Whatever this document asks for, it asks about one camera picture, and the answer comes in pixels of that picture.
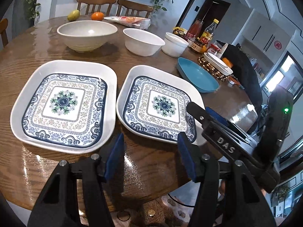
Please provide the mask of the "patterned square plate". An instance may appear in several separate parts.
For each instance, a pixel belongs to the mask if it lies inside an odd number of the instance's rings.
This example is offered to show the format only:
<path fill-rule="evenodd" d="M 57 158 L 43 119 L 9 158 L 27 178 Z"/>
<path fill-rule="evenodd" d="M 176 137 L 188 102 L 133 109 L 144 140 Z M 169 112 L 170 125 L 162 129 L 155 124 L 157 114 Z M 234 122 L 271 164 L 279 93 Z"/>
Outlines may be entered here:
<path fill-rule="evenodd" d="M 113 134 L 117 81 L 115 71 L 100 63 L 49 61 L 33 72 L 16 99 L 12 133 L 47 150 L 93 152 Z"/>
<path fill-rule="evenodd" d="M 157 68 L 138 65 L 129 70 L 117 98 L 122 125 L 141 137 L 176 144 L 180 132 L 204 145 L 202 127 L 186 111 L 189 102 L 204 107 L 198 90 L 186 80 Z"/>

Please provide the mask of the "small white deep bowl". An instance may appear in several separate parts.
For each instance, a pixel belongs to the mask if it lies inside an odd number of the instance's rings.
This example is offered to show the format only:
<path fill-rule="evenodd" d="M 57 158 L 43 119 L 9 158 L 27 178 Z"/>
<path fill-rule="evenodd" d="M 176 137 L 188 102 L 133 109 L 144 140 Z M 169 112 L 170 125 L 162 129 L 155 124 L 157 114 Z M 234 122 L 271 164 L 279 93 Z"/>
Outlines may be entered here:
<path fill-rule="evenodd" d="M 179 58 L 188 47 L 186 40 L 173 33 L 165 33 L 164 41 L 165 45 L 161 47 L 161 50 L 172 58 Z"/>

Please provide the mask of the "medium white bowl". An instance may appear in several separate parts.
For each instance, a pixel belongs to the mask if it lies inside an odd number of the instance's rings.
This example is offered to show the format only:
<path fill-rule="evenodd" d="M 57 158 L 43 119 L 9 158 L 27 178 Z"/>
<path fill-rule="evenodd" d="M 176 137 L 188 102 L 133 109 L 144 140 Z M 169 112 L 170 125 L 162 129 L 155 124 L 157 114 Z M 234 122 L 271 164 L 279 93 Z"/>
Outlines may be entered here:
<path fill-rule="evenodd" d="M 165 45 L 162 38 L 145 30 L 125 28 L 123 34 L 127 50 L 138 56 L 152 56 Z"/>

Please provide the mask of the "large beige bowl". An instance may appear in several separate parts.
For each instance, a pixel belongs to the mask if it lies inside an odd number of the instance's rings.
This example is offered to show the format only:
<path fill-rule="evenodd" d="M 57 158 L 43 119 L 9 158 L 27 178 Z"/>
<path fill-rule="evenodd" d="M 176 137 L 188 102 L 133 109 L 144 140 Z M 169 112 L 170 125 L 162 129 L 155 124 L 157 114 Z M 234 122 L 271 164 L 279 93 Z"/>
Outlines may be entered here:
<path fill-rule="evenodd" d="M 117 33 L 116 26 L 101 21 L 74 21 L 61 25 L 57 33 L 61 41 L 76 52 L 91 52 L 103 46 Z"/>

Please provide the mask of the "blue plate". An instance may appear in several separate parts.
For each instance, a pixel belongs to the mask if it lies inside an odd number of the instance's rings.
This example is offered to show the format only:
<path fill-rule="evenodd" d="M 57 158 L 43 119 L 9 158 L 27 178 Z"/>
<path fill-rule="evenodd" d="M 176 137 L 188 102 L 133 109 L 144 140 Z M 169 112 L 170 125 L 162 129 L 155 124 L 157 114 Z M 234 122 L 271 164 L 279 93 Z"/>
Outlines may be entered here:
<path fill-rule="evenodd" d="M 219 89 L 217 80 L 189 59 L 178 58 L 176 68 L 182 78 L 191 83 L 200 93 L 211 93 Z"/>

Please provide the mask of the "red label jar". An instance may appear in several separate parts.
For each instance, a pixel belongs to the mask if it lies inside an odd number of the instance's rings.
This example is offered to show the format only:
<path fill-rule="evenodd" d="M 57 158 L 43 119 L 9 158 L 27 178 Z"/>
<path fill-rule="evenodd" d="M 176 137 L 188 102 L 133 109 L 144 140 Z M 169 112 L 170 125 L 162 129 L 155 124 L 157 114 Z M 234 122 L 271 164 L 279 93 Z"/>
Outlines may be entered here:
<path fill-rule="evenodd" d="M 217 44 L 210 44 L 206 50 L 206 52 L 216 55 L 221 48 Z"/>

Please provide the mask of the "dark sauce jar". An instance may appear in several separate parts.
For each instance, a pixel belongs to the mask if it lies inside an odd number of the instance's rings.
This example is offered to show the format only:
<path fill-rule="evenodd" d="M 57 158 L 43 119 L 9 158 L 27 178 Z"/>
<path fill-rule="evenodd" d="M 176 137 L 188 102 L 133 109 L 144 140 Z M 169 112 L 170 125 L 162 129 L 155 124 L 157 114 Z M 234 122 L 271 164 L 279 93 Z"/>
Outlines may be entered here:
<path fill-rule="evenodd" d="M 194 51 L 196 51 L 198 53 L 203 53 L 204 44 L 201 43 L 199 40 L 191 41 L 190 47 L 191 47 L 191 49 L 193 49 Z"/>

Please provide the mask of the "yellow cap oil bottle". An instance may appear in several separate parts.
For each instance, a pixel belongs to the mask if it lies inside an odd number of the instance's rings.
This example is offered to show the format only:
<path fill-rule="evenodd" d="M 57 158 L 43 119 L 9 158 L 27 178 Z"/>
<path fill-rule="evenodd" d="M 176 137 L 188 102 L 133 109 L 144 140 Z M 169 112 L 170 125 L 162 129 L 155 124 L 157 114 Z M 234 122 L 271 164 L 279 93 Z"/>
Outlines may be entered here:
<path fill-rule="evenodd" d="M 213 22 L 208 27 L 206 27 L 202 33 L 202 36 L 200 37 L 201 43 L 207 45 L 212 40 L 218 24 L 219 21 L 217 19 L 214 19 Z"/>

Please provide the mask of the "red sauce bottle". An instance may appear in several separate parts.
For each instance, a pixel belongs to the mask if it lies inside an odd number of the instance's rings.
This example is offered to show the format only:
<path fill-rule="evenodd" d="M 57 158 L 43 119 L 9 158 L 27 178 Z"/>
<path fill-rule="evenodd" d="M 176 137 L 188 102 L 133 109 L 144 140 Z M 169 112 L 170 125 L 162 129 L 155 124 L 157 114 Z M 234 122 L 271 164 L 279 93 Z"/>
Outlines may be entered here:
<path fill-rule="evenodd" d="M 196 19 L 195 22 L 187 31 L 185 38 L 187 40 L 195 40 L 200 33 L 202 25 L 203 25 L 203 21 L 201 19 Z"/>

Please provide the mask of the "yellow snack packet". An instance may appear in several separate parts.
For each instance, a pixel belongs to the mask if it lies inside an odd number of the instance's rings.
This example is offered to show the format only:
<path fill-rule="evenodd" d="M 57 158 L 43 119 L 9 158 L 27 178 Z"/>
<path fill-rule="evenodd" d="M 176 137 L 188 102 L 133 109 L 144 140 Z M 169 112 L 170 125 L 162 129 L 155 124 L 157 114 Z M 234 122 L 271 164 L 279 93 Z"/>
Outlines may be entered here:
<path fill-rule="evenodd" d="M 173 29 L 173 34 L 177 35 L 181 38 L 185 38 L 186 34 L 187 34 L 187 30 L 181 27 L 174 27 Z"/>

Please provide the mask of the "white snack bag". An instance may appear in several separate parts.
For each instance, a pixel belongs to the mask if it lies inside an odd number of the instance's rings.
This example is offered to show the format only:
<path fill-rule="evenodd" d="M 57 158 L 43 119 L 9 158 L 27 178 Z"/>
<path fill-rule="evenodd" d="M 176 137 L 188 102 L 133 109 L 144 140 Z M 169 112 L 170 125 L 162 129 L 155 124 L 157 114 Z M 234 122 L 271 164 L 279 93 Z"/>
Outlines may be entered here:
<path fill-rule="evenodd" d="M 145 17 L 132 17 L 132 16 L 109 16 L 105 20 L 118 23 L 130 28 L 147 30 L 151 25 L 151 20 Z"/>

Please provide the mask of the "right wooden chair back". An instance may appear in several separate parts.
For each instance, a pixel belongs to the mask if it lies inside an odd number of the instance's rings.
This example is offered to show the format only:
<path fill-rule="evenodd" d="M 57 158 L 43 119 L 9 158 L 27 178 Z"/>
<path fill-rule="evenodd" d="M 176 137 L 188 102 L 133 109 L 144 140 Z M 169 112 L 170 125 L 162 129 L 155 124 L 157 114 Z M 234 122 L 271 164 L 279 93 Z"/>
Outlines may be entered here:
<path fill-rule="evenodd" d="M 140 17 L 141 12 L 146 12 L 145 18 L 149 18 L 150 14 L 154 11 L 154 8 L 145 4 L 132 2 L 129 0 L 117 0 L 117 16 L 122 15 L 122 8 L 126 9 L 125 16 Z"/>

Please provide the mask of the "orange fruit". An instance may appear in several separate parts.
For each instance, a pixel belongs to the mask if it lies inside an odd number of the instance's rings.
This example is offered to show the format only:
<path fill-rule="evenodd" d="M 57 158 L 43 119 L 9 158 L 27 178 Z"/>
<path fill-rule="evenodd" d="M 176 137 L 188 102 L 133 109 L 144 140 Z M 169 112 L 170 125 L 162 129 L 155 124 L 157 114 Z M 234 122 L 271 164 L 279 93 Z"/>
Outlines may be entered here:
<path fill-rule="evenodd" d="M 91 19 L 93 21 L 102 21 L 104 19 L 104 13 L 103 12 L 95 12 L 91 15 Z"/>

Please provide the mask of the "left wooden chair back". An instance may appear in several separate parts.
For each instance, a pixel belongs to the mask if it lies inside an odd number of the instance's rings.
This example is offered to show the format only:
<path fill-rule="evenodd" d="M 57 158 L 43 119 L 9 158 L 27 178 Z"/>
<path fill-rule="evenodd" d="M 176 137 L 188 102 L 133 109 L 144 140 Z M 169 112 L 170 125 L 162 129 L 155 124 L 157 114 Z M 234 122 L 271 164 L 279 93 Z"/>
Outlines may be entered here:
<path fill-rule="evenodd" d="M 107 5 L 107 10 L 105 16 L 109 16 L 112 6 L 116 3 L 117 0 L 77 0 L 77 10 L 81 10 L 81 5 L 86 5 L 85 14 L 93 14 L 95 12 L 101 12 L 103 5 Z"/>

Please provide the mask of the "side wooden chair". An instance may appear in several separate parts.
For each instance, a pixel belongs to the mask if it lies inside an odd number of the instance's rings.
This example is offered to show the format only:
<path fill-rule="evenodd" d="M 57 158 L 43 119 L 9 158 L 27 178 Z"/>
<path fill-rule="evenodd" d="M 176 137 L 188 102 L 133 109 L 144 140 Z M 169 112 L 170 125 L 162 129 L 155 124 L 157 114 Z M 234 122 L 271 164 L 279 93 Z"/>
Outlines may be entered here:
<path fill-rule="evenodd" d="M 8 37 L 7 37 L 7 33 L 6 33 L 7 27 L 8 27 L 8 20 L 6 18 L 4 18 L 0 22 L 0 34 L 1 34 L 3 47 L 6 47 L 8 44 Z"/>

